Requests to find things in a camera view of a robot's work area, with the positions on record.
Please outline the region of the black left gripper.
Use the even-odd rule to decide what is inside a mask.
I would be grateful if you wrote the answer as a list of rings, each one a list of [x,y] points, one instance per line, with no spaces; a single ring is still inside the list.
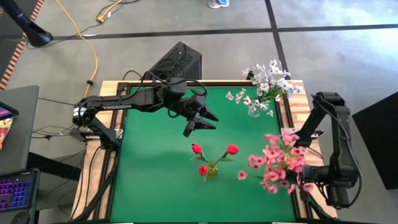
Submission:
[[[197,129],[216,129],[216,126],[196,117],[196,115],[199,114],[203,118],[219,121],[218,117],[205,103],[206,98],[207,94],[193,94],[189,98],[182,98],[180,95],[172,94],[161,95],[162,104],[167,108],[167,114],[170,118],[183,116],[189,119],[183,131],[185,137],[189,137],[189,135]]]

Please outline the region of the white artificial flower bunch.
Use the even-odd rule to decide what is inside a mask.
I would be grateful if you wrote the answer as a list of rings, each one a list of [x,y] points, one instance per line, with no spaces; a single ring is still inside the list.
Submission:
[[[274,86],[276,80],[290,76],[290,73],[279,68],[279,65],[280,63],[277,60],[271,60],[268,67],[256,64],[252,68],[245,68],[242,75],[249,78],[260,93],[271,93],[277,91]]]
[[[299,95],[304,93],[304,88],[302,86],[293,85],[289,83],[284,78],[280,78],[274,82],[274,86],[279,95],[286,96],[288,98],[292,97],[293,95]]]
[[[230,101],[235,101],[236,104],[239,104],[243,100],[244,104],[247,105],[248,101],[250,101],[250,97],[247,96],[245,88],[242,88],[241,91],[235,95],[233,95],[230,91],[227,92],[226,98]]]

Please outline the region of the yellow embossed glass vase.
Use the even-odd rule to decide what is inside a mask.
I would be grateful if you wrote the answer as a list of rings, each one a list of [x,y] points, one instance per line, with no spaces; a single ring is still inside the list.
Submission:
[[[206,177],[215,178],[217,174],[218,174],[218,165],[212,162],[208,163]]]

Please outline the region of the black computer tower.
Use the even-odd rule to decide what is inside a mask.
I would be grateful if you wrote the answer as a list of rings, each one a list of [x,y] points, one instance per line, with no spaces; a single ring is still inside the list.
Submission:
[[[183,42],[178,42],[143,75],[141,80],[151,80],[152,73],[163,80],[173,77],[201,80],[201,60],[201,53]]]

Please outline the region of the black cabinet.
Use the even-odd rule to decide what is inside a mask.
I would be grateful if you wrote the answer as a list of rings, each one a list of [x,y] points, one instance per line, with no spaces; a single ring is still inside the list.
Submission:
[[[398,92],[353,119],[385,188],[398,189]]]

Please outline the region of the green table mat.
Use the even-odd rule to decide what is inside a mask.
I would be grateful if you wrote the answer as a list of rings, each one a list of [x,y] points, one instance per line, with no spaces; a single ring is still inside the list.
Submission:
[[[226,98],[239,87],[210,87],[206,103],[218,117],[216,129],[183,135],[187,120],[170,118],[162,108],[155,113],[129,110],[110,220],[112,222],[287,222],[295,218],[291,196],[285,189],[271,194],[257,180],[238,179],[247,169],[248,156],[261,155],[265,134],[279,134],[276,116],[248,116],[248,109]],[[203,180],[202,161],[192,144],[203,148],[215,163],[228,145],[239,152],[219,162],[215,178]]]

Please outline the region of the person's shoe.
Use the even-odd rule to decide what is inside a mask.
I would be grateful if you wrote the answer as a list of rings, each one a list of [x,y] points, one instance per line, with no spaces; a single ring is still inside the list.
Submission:
[[[228,7],[229,0],[208,0],[208,7],[218,9],[221,7]]]

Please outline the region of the dark grey side desk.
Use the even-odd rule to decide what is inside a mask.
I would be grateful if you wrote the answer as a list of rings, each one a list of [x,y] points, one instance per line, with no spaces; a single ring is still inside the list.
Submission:
[[[37,85],[0,92],[0,102],[19,111],[0,150],[0,176],[21,172],[27,167],[38,94]]]

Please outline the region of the black floor stand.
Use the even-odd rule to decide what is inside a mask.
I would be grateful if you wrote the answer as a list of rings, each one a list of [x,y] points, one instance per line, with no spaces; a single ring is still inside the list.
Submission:
[[[33,47],[43,47],[53,40],[51,33],[33,22],[14,0],[0,0],[0,7],[24,31]]]

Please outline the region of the tablet with pink screen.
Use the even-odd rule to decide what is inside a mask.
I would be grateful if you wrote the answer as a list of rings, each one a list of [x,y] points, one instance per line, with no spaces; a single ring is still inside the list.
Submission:
[[[0,120],[13,118],[19,115],[19,111],[0,101]]]

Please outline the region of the colourful snack bag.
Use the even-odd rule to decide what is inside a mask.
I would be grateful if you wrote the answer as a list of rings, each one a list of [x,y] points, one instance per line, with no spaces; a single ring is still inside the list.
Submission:
[[[13,118],[6,118],[0,121],[0,151],[3,149],[3,144],[12,126],[13,120]]]

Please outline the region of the backlit laptop keyboard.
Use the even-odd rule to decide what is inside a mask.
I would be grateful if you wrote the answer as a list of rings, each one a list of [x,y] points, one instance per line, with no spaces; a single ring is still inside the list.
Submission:
[[[27,209],[35,205],[40,171],[27,170],[0,177],[0,212]]]

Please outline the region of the dark mat with orange stripes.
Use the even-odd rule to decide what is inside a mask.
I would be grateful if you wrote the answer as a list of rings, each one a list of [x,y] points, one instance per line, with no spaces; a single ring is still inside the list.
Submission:
[[[44,4],[44,0],[15,0],[15,2],[33,22]],[[26,34],[0,7],[0,91],[6,89],[26,41]]]

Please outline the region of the black computer mouse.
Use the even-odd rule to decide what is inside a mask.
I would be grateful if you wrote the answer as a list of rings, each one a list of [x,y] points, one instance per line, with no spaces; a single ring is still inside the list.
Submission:
[[[19,212],[11,220],[10,224],[29,224],[30,215],[27,212]]]

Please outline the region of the black aluminium table frame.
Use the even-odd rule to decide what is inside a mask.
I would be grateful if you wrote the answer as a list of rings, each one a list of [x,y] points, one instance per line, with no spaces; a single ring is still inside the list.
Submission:
[[[202,83],[206,87],[247,87],[251,84],[248,80],[203,80]],[[100,96],[122,95],[125,94],[128,85],[137,86],[139,81],[104,81],[100,89]],[[310,115],[310,103],[305,93],[295,95],[288,100],[282,100],[277,105],[278,119],[282,126],[293,126],[297,129],[301,128],[304,122]],[[115,126],[118,122],[124,119],[123,111],[116,112],[100,112],[97,116],[106,127]],[[88,196],[88,200],[92,201],[95,194],[100,191],[101,184],[104,178],[111,172],[111,166],[115,164],[115,153],[113,152],[99,152],[94,155],[96,148],[100,145],[99,140],[93,140],[88,143],[88,155],[84,160],[85,173],[80,176],[78,190],[81,190],[81,196]],[[79,220],[77,217],[84,212],[84,203],[87,201],[79,197],[77,192],[73,208],[76,210],[72,215],[73,220],[68,221],[68,224],[96,224],[106,223],[107,217],[110,215],[112,184],[106,186],[103,194],[99,197],[98,203],[90,212],[88,218]],[[292,196],[292,200],[297,202],[297,215],[299,218],[308,218],[310,214],[313,218],[319,220],[320,217],[315,213],[315,210],[301,199],[299,190],[296,190]]]

